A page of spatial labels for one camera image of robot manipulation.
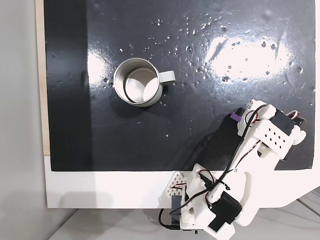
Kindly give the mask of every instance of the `mug handle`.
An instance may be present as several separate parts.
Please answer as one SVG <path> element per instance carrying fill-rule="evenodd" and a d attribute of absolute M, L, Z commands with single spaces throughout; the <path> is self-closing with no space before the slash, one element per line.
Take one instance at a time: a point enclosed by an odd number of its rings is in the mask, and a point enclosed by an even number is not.
<path fill-rule="evenodd" d="M 161 85 L 172 84 L 176 81 L 175 72 L 174 71 L 164 71 L 159 73 L 159 82 Z"/>

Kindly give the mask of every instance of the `stainless steel cup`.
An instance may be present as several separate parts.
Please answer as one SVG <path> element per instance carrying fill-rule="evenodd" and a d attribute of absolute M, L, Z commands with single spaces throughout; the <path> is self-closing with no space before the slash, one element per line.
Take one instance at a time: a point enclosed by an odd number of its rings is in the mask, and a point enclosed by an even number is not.
<path fill-rule="evenodd" d="M 137 107 L 149 107 L 160 99 L 163 86 L 175 80 L 173 71 L 159 72 L 143 58 L 130 58 L 115 70 L 113 85 L 123 101 Z"/>

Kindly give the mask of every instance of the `wooden board edge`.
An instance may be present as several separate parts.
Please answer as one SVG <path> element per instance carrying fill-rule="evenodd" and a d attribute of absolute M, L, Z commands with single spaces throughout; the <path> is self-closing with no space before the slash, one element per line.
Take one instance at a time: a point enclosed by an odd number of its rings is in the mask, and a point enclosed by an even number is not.
<path fill-rule="evenodd" d="M 35 0 L 36 44 L 43 155 L 50 155 L 44 0 Z"/>

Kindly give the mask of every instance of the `gray wall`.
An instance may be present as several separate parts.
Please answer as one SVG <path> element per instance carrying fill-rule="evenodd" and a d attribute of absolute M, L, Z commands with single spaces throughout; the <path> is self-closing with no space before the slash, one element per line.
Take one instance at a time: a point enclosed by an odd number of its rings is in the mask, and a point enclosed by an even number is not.
<path fill-rule="evenodd" d="M 0 239 L 48 239 L 74 212 L 47 209 L 34 0 L 0 1 Z"/>

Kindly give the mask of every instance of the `mug rim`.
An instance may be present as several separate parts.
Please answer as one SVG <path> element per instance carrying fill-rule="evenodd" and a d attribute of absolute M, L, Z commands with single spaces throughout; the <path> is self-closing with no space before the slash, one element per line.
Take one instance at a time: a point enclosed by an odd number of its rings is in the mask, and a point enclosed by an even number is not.
<path fill-rule="evenodd" d="M 157 90 L 155 91 L 155 93 L 154 93 L 149 99 L 147 99 L 147 100 L 145 100 L 145 101 L 132 102 L 132 101 L 128 101 L 128 100 L 124 99 L 124 98 L 119 94 L 119 92 L 118 92 L 118 90 L 117 90 L 117 85 L 114 83 L 114 81 L 115 81 L 115 79 L 116 79 L 116 74 L 117 74 L 117 72 L 119 71 L 120 67 L 121 67 L 122 65 L 124 65 L 125 63 L 127 63 L 127 62 L 129 62 L 129 61 L 132 61 L 132 60 L 142 60 L 142 61 L 147 62 L 148 64 L 150 64 L 150 65 L 152 66 L 155 74 L 156 74 L 156 77 L 157 77 Z M 137 67 L 137 68 L 133 69 L 131 72 L 133 72 L 134 70 L 139 69 L 139 68 L 144 68 L 144 67 Z M 114 75 L 113 75 L 113 85 L 114 85 L 114 89 L 115 89 L 116 94 L 117 94 L 123 101 L 125 101 L 126 103 L 131 104 L 131 105 L 141 105 L 141 104 L 145 104 L 145 103 L 147 103 L 148 101 L 150 101 L 152 98 L 154 98 L 154 96 L 155 96 L 155 95 L 157 94 L 157 92 L 158 92 L 159 85 L 160 85 L 159 71 L 156 69 L 156 67 L 155 67 L 151 62 L 149 62 L 148 60 L 146 60 L 146 59 L 144 59 L 144 58 L 140 58 L 140 57 L 129 58 L 129 59 L 123 61 L 122 63 L 120 63 L 120 65 L 116 68 L 116 70 L 115 70 L 115 72 L 114 72 Z"/>

